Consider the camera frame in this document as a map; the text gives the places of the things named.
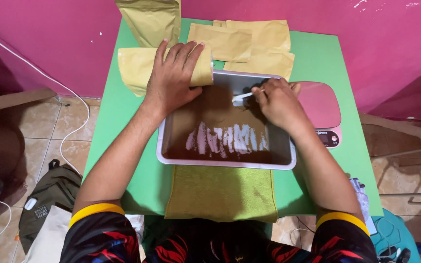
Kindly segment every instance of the coffee grounds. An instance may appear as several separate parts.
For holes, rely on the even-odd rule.
[[[168,159],[272,163],[267,119],[253,96],[234,107],[226,87],[205,86],[202,94],[167,119],[162,154]]]

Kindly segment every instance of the kraft paper bag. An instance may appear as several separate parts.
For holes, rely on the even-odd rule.
[[[250,28],[253,30],[253,45],[290,51],[290,32],[287,20],[251,22],[227,20],[226,27]]]
[[[222,27],[225,28],[227,27],[227,21],[222,21],[222,20],[214,20],[213,24],[214,27]]]
[[[191,23],[188,42],[210,46],[215,60],[247,62],[251,57],[251,29],[233,29]]]
[[[289,81],[294,59],[294,54],[277,48],[253,47],[249,62],[226,62],[224,70],[279,75]]]
[[[167,47],[178,43],[181,29],[181,0],[115,0],[140,47]]]
[[[145,95],[147,83],[152,74],[156,48],[120,48],[118,66],[124,84],[137,96]],[[212,85],[213,61],[211,48],[204,47],[191,77],[191,87]]]

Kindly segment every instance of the person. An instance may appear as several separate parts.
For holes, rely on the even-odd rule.
[[[62,263],[139,262],[136,232],[124,216],[120,198],[162,120],[202,93],[202,87],[189,85],[204,44],[179,43],[164,60],[167,44],[165,39],[157,49],[144,101],[79,190]],[[167,224],[146,225],[144,262],[377,262],[354,189],[297,100],[300,86],[270,79],[252,92],[268,120],[292,136],[304,160],[305,181],[317,207],[312,251],[271,241],[256,221],[167,219],[161,220]],[[154,227],[164,226],[160,235],[147,237],[148,230],[156,233]]]

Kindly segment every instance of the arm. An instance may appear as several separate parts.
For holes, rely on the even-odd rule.
[[[97,203],[120,206],[151,135],[169,113],[202,93],[202,87],[190,89],[190,81],[204,44],[196,46],[193,41],[174,45],[164,61],[167,44],[165,39],[157,49],[144,101],[84,180],[73,214]]]
[[[313,124],[297,99],[300,84],[270,79],[254,87],[263,114],[288,132],[307,169],[305,181],[318,208],[317,219],[329,212],[346,212],[364,221],[354,188],[342,168],[314,132]]]

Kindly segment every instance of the yellow sleeve trim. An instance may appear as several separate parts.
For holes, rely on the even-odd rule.
[[[77,213],[73,215],[73,217],[71,218],[71,221],[69,221],[69,228],[71,228],[71,226],[75,222],[85,218],[86,216],[89,216],[95,213],[100,213],[100,212],[116,212],[116,213],[120,213],[124,215],[123,209],[114,204],[101,203],[101,204],[90,205],[90,206],[82,208],[81,210],[79,210]]]
[[[366,228],[365,223],[363,223],[360,219],[354,217],[351,214],[348,213],[342,213],[342,212],[332,212],[332,213],[328,213],[323,215],[319,220],[318,223],[316,223],[316,229],[319,228],[319,226],[328,221],[328,220],[332,220],[332,219],[339,219],[339,220],[344,220],[347,222],[350,222],[354,225],[356,225],[357,227],[359,227],[361,230],[363,230],[368,236],[370,236],[370,232],[368,232],[368,229]]]

